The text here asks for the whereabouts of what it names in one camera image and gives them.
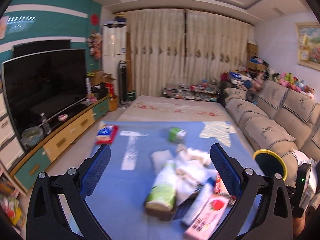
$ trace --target wall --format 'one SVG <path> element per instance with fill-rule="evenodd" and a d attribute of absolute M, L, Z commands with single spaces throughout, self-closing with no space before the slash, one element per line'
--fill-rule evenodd
<path fill-rule="evenodd" d="M 320 102 L 320 72 L 300 66 L 298 38 L 295 23 L 317 22 L 312 11 L 283 15 L 255 26 L 254 35 L 259 46 L 259 57 L 269 63 L 276 72 L 291 72 L 316 90 L 315 100 Z"/>
<path fill-rule="evenodd" d="M 86 49 L 87 70 L 99 69 L 99 62 L 89 55 L 86 38 L 92 29 L 99 31 L 99 23 L 93 26 L 90 17 L 100 13 L 101 5 L 91 0 L 13 0 L 4 14 L 10 22 L 0 40 L 0 62 L 11 58 L 16 44 L 71 39 L 71 48 Z"/>
<path fill-rule="evenodd" d="M 100 17 L 100 26 L 103 26 L 103 24 L 107 21 L 114 21 L 115 16 L 111 11 L 109 11 L 107 8 L 102 7 L 101 9 L 101 17 Z"/>

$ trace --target tiled floor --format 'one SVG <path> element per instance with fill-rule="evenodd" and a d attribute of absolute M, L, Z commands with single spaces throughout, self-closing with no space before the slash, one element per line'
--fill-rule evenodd
<path fill-rule="evenodd" d="M 116 121 L 126 109 L 118 108 L 116 111 L 108 112 L 101 121 Z M 71 144 L 46 170 L 49 176 L 64 174 L 69 168 L 78 168 L 82 161 L 89 157 L 92 146 L 95 142 L 95 136 L 98 130 L 99 122 L 93 124 L 86 130 L 73 144 Z M 28 191 L 26 197 L 19 198 L 21 208 L 25 214 L 28 211 L 29 200 L 32 190 Z M 63 210 L 65 211 L 67 219 L 69 219 L 70 211 L 64 196 L 60 196 Z M 22 228 L 21 236 L 26 239 L 26 224 Z"/>

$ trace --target sofa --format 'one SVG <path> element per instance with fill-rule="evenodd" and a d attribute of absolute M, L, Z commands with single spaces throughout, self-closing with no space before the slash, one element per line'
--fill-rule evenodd
<path fill-rule="evenodd" d="M 226 88 L 225 108 L 255 151 L 277 153 L 288 169 L 286 185 L 295 187 L 298 162 L 293 149 L 315 162 L 320 159 L 320 105 L 314 100 L 273 81 L 265 81 L 256 104 L 246 91 Z M 309 207 L 318 207 L 320 193 Z"/>

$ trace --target metal screw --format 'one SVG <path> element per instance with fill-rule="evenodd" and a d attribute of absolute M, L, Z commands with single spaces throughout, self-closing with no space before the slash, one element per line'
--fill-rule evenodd
<path fill-rule="evenodd" d="M 76 171 L 77 171 L 77 170 L 76 170 L 75 168 L 71 168 L 71 169 L 68 170 L 68 174 L 69 174 L 69 175 L 73 175 L 73 174 L 76 173 Z"/>
<path fill-rule="evenodd" d="M 276 176 L 277 179 L 282 179 L 282 176 L 279 173 L 276 173 L 275 176 Z"/>
<path fill-rule="evenodd" d="M 39 179 L 43 179 L 45 177 L 45 173 L 44 172 L 41 172 L 39 175 L 38 175 Z"/>
<path fill-rule="evenodd" d="M 245 173 L 248 175 L 253 175 L 253 170 L 250 168 L 245 169 Z"/>

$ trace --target plastic bottle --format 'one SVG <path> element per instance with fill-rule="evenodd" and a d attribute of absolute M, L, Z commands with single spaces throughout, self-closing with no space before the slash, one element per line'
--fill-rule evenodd
<path fill-rule="evenodd" d="M 45 117 L 44 113 L 42 113 L 40 116 L 41 116 L 41 122 L 42 122 L 42 127 L 43 127 L 44 132 L 46 134 L 51 133 L 52 132 L 51 127 L 50 127 L 48 120 Z"/>
<path fill-rule="evenodd" d="M 175 163 L 169 160 L 156 176 L 146 207 L 158 211 L 170 212 L 175 203 L 178 177 L 175 173 Z"/>
<path fill-rule="evenodd" d="M 205 204 L 213 194 L 214 184 L 215 181 L 212 178 L 209 178 L 207 182 L 204 184 L 204 187 L 200 191 L 199 195 L 196 197 L 196 200 L 193 202 L 193 204 L 181 220 L 185 225 L 191 226 L 191 224 L 195 221 L 196 217 L 201 213 Z"/>

